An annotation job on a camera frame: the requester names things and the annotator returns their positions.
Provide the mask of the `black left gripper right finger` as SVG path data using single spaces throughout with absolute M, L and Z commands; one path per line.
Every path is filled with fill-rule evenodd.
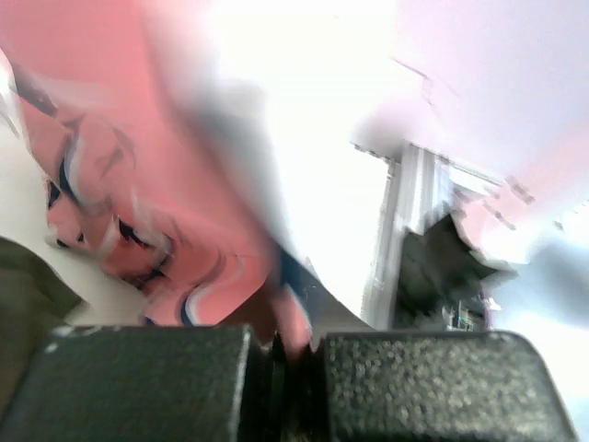
M 505 331 L 328 334 L 313 356 L 317 441 L 573 441 L 543 358 Z

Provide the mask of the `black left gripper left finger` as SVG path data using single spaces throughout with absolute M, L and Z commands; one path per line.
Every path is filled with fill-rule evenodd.
M 245 327 L 62 327 L 33 356 L 5 441 L 260 441 L 264 355 Z

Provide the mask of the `olive green shorts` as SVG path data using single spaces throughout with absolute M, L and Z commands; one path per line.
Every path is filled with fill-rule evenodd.
M 1 238 L 1 368 L 22 365 L 81 304 L 39 255 Z

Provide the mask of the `pink shark print shorts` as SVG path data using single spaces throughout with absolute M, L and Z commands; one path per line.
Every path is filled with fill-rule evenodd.
M 311 338 L 279 249 L 164 90 L 173 50 L 148 1 L 5 1 L 1 48 L 47 186 L 56 243 L 147 297 L 144 322 L 251 324 L 298 356 Z

